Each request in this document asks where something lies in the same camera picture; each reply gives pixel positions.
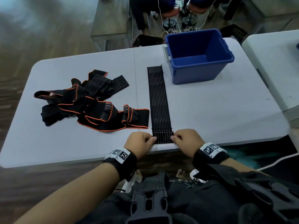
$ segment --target stool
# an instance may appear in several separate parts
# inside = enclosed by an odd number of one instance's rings
[[[189,10],[190,15],[183,18],[183,23],[182,23],[183,29],[185,29],[187,26],[195,27],[195,25],[197,23],[196,22],[197,15],[202,15],[209,9],[209,8],[199,8],[199,7],[191,4],[190,0],[188,1],[186,7]]]
[[[162,18],[166,18],[162,23],[164,30],[168,31],[171,28],[176,28],[177,22],[172,18],[179,14],[180,10],[181,8],[176,4],[171,11],[162,14]]]

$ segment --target striped black strap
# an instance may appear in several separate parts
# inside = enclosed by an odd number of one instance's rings
[[[152,133],[158,139],[157,144],[173,143],[170,136],[173,135],[165,82],[162,66],[147,68],[150,89],[150,113],[152,118]]]

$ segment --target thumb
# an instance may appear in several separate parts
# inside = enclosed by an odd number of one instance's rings
[[[153,144],[155,143],[156,140],[157,140],[157,137],[151,137],[150,139],[148,139],[148,141],[145,144],[147,145],[148,148],[150,148],[153,146]]]
[[[175,136],[175,135],[172,135],[172,136],[170,136],[170,139],[176,144],[176,145],[178,145],[178,147],[180,147],[180,143],[181,143],[181,139],[179,139],[177,136]]]

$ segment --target blue plastic bin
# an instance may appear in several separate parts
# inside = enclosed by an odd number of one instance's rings
[[[235,60],[217,29],[170,34],[165,42],[173,84],[215,79]]]

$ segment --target person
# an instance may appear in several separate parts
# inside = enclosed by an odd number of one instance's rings
[[[148,25],[144,20],[144,13],[147,15],[150,15],[150,12],[160,12],[163,14],[171,11],[175,4],[176,0],[130,0],[130,7],[138,30],[142,30],[144,35],[149,34]]]
[[[15,224],[298,223],[294,221],[298,218],[297,185],[231,159],[193,129],[178,130],[171,139],[193,158],[193,165],[200,169],[198,177],[206,178],[206,183],[185,180],[181,171],[183,179],[160,172],[144,177],[129,194],[112,193],[120,180],[132,176],[137,160],[157,140],[146,132],[134,132],[121,152],[114,150],[101,165],[58,189]]]

